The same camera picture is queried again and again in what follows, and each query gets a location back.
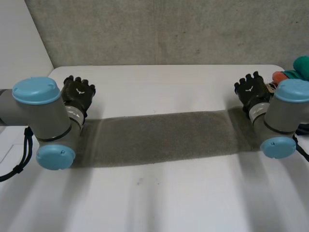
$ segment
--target concrete wall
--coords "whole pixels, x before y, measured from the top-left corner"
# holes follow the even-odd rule
[[[309,53],[308,0],[26,0],[55,67],[275,64]]]

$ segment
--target black cable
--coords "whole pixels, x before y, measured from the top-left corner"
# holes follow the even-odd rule
[[[32,156],[32,136],[33,132],[30,127],[25,128],[24,132],[25,138],[24,138],[24,153],[23,157],[18,165],[16,165],[12,171],[10,171],[8,174],[0,176],[0,182],[5,181],[7,179],[10,179],[16,174],[19,174],[23,171],[24,167],[29,163],[31,156]]]
[[[293,139],[296,143],[296,150],[309,162],[309,155],[305,152],[305,150],[298,144],[298,139],[293,135]]]

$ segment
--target gray cloth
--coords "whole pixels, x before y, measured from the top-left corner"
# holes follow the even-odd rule
[[[240,108],[87,120],[72,167],[115,167],[259,149]]]

